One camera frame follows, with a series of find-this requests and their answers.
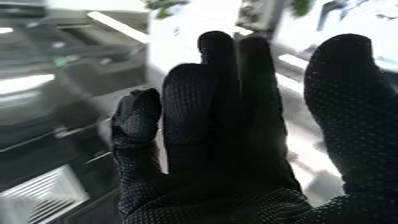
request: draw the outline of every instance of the bright light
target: bright light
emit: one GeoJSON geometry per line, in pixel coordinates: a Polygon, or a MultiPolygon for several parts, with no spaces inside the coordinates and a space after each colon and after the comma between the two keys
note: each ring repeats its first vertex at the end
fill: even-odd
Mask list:
{"type": "Polygon", "coordinates": [[[38,88],[47,82],[54,80],[54,78],[55,76],[47,74],[15,79],[0,79],[0,94],[11,94],[38,88]]]}
{"type": "Polygon", "coordinates": [[[100,12],[91,12],[89,17],[102,22],[109,27],[112,27],[127,36],[130,36],[144,44],[150,43],[148,34],[135,30],[125,23],[121,23],[111,16],[100,12]]]}
{"type": "Polygon", "coordinates": [[[285,54],[279,56],[279,60],[283,60],[286,63],[290,63],[295,67],[306,70],[310,62],[302,60],[299,57],[295,57],[290,54],[285,54]]]}
{"type": "Polygon", "coordinates": [[[304,84],[278,73],[278,84],[304,96],[304,84]]]}
{"type": "Polygon", "coordinates": [[[15,29],[11,27],[0,27],[0,34],[11,33],[15,29]]]}
{"type": "Polygon", "coordinates": [[[251,35],[254,32],[240,26],[235,26],[235,32],[240,33],[242,36],[251,35]]]}

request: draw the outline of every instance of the textured glove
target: textured glove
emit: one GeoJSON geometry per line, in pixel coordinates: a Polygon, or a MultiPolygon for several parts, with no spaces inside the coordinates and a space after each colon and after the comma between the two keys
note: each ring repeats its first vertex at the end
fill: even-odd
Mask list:
{"type": "Polygon", "coordinates": [[[286,162],[286,128],[270,48],[221,32],[199,39],[203,64],[164,82],[169,174],[157,161],[160,96],[123,98],[114,116],[125,223],[398,223],[398,102],[370,40],[333,38],[306,74],[306,101],[347,195],[313,208],[286,162]]]}

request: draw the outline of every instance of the vent grille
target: vent grille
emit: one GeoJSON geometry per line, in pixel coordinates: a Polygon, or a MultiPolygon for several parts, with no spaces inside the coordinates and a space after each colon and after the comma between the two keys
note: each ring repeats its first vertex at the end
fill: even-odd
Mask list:
{"type": "Polygon", "coordinates": [[[87,199],[66,165],[0,193],[2,221],[8,224],[45,224],[87,199]]]}

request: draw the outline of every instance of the black glove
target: black glove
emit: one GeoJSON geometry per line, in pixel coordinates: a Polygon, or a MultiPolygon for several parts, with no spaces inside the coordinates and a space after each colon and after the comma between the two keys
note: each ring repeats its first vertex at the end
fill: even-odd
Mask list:
{"type": "Polygon", "coordinates": [[[306,100],[347,196],[313,208],[286,162],[286,128],[270,48],[221,32],[199,39],[203,64],[178,66],[164,83],[169,174],[157,161],[160,97],[121,101],[114,155],[125,223],[395,223],[398,104],[372,59],[370,41],[322,45],[306,75],[306,100]]]}

